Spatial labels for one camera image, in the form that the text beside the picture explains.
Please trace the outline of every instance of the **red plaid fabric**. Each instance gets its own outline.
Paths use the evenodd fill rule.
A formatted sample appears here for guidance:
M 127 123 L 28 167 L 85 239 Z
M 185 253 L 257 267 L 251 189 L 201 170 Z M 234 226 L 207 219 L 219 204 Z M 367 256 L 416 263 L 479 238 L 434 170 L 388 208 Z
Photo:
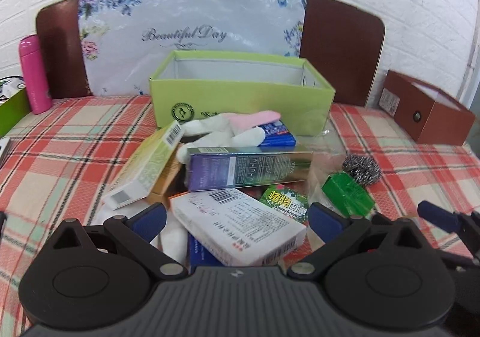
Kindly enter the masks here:
M 369 192 L 390 218 L 412 215 L 421 200 L 448 210 L 480 206 L 480 161 L 468 147 L 418 146 L 384 112 L 333 105 L 332 123 L 345 147 L 382 168 Z M 48 236 L 66 217 L 89 224 L 100 198 L 138 145 L 156 129 L 150 97 L 57 101 L 10 133 L 13 149 L 0 170 L 0 209 L 8 214 L 0 245 L 0 335 L 29 323 L 18 284 Z M 465 249 L 455 236 L 421 222 L 436 246 Z

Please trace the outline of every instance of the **blue gripper pad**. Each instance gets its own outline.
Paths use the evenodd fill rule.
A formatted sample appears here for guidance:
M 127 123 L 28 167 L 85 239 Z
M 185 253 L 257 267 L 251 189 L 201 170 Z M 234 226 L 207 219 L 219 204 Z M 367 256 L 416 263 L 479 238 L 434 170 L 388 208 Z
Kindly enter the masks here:
M 312 203 L 308 209 L 308 223 L 324 243 L 333 240 L 350 224 L 347 219 L 320 203 Z
M 167 211 L 164 205 L 155 203 L 127 220 L 126 225 L 145 241 L 150 242 L 163 230 L 166 223 Z
M 460 221 L 457 214 L 443 210 L 426 200 L 419 203 L 417 212 L 420 218 L 433 223 L 447 233 L 458 233 L 460 231 Z

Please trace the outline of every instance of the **pink bottle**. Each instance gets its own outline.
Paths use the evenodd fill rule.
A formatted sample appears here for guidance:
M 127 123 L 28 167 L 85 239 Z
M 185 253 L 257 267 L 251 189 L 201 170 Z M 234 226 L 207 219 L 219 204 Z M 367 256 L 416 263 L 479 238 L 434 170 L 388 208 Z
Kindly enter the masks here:
M 41 114 L 50 109 L 53 102 L 45 75 L 38 36 L 29 35 L 23 38 L 18 46 L 18 53 L 32 112 L 35 115 Z

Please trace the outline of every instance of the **blue package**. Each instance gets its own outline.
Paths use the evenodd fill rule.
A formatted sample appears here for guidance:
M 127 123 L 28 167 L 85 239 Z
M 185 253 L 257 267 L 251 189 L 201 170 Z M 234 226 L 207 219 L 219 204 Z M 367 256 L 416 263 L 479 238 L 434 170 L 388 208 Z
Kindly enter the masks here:
M 188 243 L 191 268 L 198 266 L 223 266 L 192 234 L 188 235 Z
M 297 141 L 281 120 L 259 126 L 265 131 L 265 139 L 259 146 L 295 146 Z

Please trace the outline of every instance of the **gray ribbed panel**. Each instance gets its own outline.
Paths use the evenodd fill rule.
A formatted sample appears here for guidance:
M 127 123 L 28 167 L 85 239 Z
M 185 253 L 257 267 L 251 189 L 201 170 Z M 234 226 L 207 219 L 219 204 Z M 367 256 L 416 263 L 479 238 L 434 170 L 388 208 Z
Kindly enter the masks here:
M 315 284 L 289 280 L 277 267 L 197 268 L 195 274 L 186 280 L 160 284 L 147 305 L 116 325 L 89 332 L 60 332 L 36 326 L 24 334 L 25 337 L 295 335 L 448 336 L 440 328 L 390 334 L 359 326 L 331 309 Z

